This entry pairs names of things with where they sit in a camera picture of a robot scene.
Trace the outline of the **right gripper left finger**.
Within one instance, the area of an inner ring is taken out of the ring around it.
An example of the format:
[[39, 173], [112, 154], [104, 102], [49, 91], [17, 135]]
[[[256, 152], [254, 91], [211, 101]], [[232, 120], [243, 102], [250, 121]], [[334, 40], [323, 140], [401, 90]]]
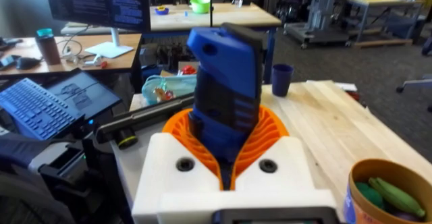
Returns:
[[150, 137], [132, 207], [135, 223], [211, 223], [223, 189], [215, 157], [190, 133], [185, 109]]

